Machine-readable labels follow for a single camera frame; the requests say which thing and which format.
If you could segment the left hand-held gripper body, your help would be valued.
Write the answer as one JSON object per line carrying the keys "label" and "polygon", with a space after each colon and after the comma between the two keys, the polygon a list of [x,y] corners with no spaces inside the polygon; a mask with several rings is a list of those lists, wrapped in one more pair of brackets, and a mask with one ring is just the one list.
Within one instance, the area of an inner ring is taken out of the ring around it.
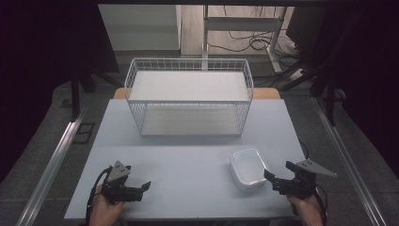
{"label": "left hand-held gripper body", "polygon": [[125,185],[130,169],[130,166],[124,166],[117,160],[107,173],[102,184],[101,193],[110,203],[137,202],[139,192],[144,192],[140,187],[128,187]]}

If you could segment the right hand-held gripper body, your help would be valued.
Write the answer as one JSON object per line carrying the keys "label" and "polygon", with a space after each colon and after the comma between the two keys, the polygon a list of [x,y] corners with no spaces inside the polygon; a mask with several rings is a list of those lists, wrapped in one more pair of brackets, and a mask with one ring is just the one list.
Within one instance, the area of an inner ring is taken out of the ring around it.
{"label": "right hand-held gripper body", "polygon": [[274,183],[281,184],[280,195],[294,195],[301,200],[307,199],[313,195],[316,190],[316,175],[326,175],[337,177],[338,174],[322,167],[316,162],[308,159],[293,163],[287,161],[285,167],[290,170],[295,177],[291,180],[276,178]]}

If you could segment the white plastic container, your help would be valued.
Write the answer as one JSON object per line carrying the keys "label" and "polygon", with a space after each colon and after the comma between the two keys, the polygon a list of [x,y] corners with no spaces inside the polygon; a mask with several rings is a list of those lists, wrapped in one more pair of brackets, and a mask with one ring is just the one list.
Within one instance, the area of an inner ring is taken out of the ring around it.
{"label": "white plastic container", "polygon": [[230,167],[235,185],[240,190],[250,191],[266,182],[263,173],[268,167],[256,149],[233,153],[230,156]]}

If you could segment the person's left hand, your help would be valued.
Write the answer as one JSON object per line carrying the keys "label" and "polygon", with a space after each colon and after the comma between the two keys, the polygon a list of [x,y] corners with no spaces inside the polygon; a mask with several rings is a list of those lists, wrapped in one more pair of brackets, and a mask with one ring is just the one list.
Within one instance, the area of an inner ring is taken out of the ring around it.
{"label": "person's left hand", "polygon": [[88,226],[113,226],[120,217],[124,202],[110,203],[101,193],[102,187],[96,187],[96,196],[92,202]]}

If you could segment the person's right hand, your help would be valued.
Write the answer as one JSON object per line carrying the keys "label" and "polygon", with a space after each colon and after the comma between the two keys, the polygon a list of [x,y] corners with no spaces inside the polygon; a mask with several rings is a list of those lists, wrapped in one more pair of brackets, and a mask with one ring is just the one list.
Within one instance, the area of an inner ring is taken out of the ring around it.
{"label": "person's right hand", "polygon": [[294,195],[286,196],[298,213],[302,226],[323,226],[321,207],[314,196],[301,200]]}

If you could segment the light wooden table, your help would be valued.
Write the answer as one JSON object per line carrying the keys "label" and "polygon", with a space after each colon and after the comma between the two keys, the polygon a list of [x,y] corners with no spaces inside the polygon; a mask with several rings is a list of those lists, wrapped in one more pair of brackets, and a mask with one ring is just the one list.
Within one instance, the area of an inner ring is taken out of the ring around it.
{"label": "light wooden table", "polygon": [[[124,88],[115,91],[114,99],[124,99]],[[279,100],[279,91],[274,88],[255,88],[253,92],[254,100]]]}

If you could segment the black metal stand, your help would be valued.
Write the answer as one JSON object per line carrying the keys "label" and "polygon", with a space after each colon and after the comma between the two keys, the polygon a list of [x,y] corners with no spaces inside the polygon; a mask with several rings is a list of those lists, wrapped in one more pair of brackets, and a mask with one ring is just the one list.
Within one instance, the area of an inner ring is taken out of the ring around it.
{"label": "black metal stand", "polygon": [[82,64],[80,66],[73,65],[71,70],[72,121],[77,121],[79,115],[83,112],[80,105],[80,85],[83,86],[86,92],[93,92],[95,90],[95,85],[91,78],[93,74],[116,88],[122,87],[121,82],[117,81],[107,73],[97,70],[93,66],[87,64]]}
{"label": "black metal stand", "polygon": [[279,90],[289,90],[299,84],[315,77],[310,88],[311,96],[320,96],[324,90],[327,91],[326,98],[326,113],[327,121],[334,126],[334,103],[335,103],[335,90],[336,90],[336,76],[335,72],[332,70],[334,63],[336,61],[337,55],[341,52],[338,48],[333,48],[327,55],[325,61],[321,63],[318,67],[304,73],[302,76],[296,80],[282,86]]}

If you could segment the white power strip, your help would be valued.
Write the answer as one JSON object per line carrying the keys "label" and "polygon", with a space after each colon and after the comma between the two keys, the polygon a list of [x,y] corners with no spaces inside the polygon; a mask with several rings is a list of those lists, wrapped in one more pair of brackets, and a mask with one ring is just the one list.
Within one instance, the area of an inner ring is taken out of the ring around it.
{"label": "white power strip", "polygon": [[291,81],[295,81],[296,79],[298,79],[299,77],[301,77],[306,71],[303,69],[298,69],[297,71],[295,71],[291,76],[290,76],[290,80]]}

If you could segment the white cabinet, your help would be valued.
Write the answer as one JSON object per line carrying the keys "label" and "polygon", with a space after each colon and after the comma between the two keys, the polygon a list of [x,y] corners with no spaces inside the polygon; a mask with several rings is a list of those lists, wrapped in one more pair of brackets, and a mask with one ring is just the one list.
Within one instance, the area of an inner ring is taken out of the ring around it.
{"label": "white cabinet", "polygon": [[99,5],[114,51],[179,50],[180,5]]}

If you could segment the aluminium rail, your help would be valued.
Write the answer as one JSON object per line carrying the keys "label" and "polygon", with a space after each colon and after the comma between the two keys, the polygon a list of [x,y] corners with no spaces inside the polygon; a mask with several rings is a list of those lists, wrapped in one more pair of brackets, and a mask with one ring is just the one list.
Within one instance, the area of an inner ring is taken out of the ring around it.
{"label": "aluminium rail", "polygon": [[355,191],[357,192],[359,200],[363,205],[363,208],[369,220],[371,221],[373,226],[388,226],[386,220],[382,216],[380,208],[377,205],[371,190],[365,184],[363,178],[361,177],[359,170],[357,169],[341,136],[338,133],[338,130],[334,125],[332,125],[329,122],[326,116],[327,111],[323,103],[314,97],[311,97],[311,101],[313,102],[317,114],[321,119],[321,122],[324,125],[328,133],[328,136],[331,139],[331,142],[342,161],[343,167],[348,175],[348,178],[351,181]]}
{"label": "aluminium rail", "polygon": [[88,107],[82,106],[73,121],[67,124],[60,141],[44,169],[31,197],[29,198],[23,212],[21,213],[15,226],[32,226],[45,198],[56,178],[56,175],[64,161],[64,158],[72,144],[73,138],[87,113]]}

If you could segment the white metal desk frame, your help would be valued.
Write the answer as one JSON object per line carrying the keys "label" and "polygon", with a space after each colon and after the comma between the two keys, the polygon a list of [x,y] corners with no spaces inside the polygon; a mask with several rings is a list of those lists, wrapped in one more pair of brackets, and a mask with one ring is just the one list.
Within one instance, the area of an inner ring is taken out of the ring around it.
{"label": "white metal desk frame", "polygon": [[209,31],[260,31],[272,32],[271,42],[266,47],[275,73],[282,73],[276,55],[276,45],[285,19],[287,7],[283,7],[278,17],[275,18],[245,18],[245,17],[210,17],[209,7],[203,6],[203,43],[201,56],[208,57],[208,32]]}

